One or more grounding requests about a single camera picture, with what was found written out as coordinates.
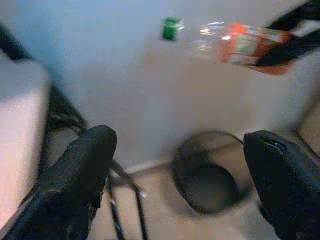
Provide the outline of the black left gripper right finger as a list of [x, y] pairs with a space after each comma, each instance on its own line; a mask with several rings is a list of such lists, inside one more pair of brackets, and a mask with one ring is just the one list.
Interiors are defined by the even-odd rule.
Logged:
[[320, 238], [320, 166], [302, 148], [268, 130], [243, 137], [262, 216], [281, 240]]

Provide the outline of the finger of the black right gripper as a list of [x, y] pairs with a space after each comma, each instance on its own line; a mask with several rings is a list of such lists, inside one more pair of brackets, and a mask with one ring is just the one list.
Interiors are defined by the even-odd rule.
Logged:
[[266, 26], [266, 28], [287, 32], [297, 27], [302, 21], [320, 21], [319, 0], [307, 0], [300, 6], [276, 18], [273, 22]]
[[256, 61], [255, 66], [272, 67], [288, 64], [319, 48], [320, 30], [318, 29], [301, 37], [291, 37], [287, 42], [272, 47]]

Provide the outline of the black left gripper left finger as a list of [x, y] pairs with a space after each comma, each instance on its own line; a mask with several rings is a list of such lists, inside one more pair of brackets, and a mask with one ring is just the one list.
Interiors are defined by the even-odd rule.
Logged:
[[106, 125], [87, 129], [32, 186], [4, 225], [6, 240], [85, 240], [117, 147]]

